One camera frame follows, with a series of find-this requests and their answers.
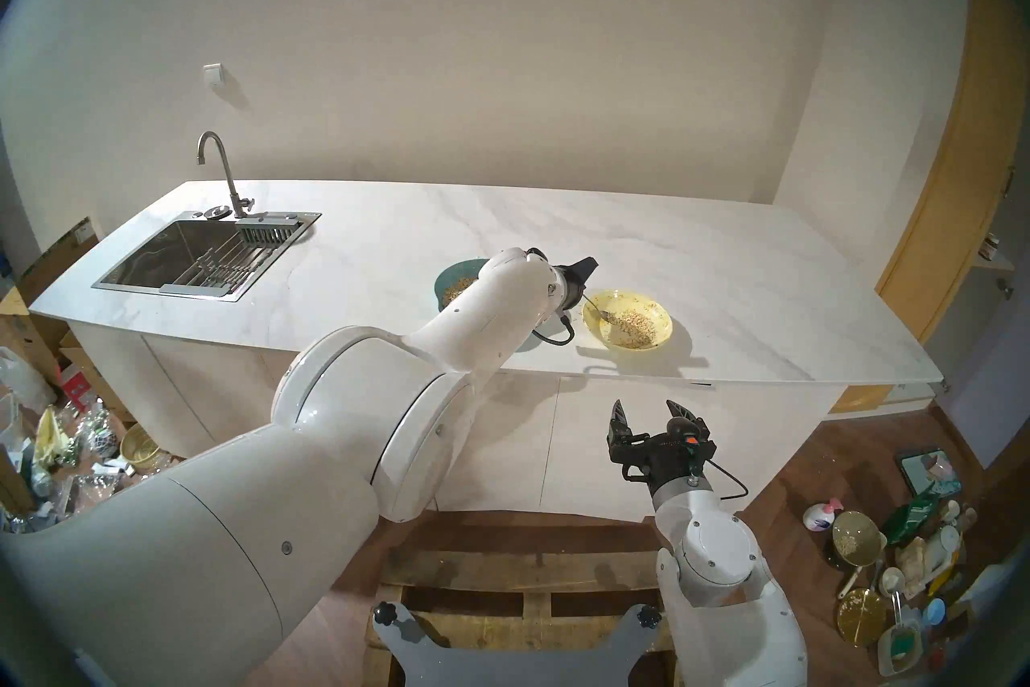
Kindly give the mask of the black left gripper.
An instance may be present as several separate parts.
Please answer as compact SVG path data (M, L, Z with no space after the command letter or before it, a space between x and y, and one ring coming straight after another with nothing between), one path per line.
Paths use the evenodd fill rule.
M565 312L576 307L581 301L586 282L598 268L595 257L587 256L578 260L574 264L561 264L555 266L554 271L560 277L562 299L558 306L559 312Z

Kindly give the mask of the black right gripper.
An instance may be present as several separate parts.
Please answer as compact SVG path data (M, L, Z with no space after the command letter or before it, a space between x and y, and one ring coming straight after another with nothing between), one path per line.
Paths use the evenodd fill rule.
M666 424L670 435L632 436L621 400L615 400L609 421L610 459L621 466L626 482L646 484L651 492L681 478L699 483L705 463L716 453L715 442L698 437L698 418L673 400L665 403L670 411Z

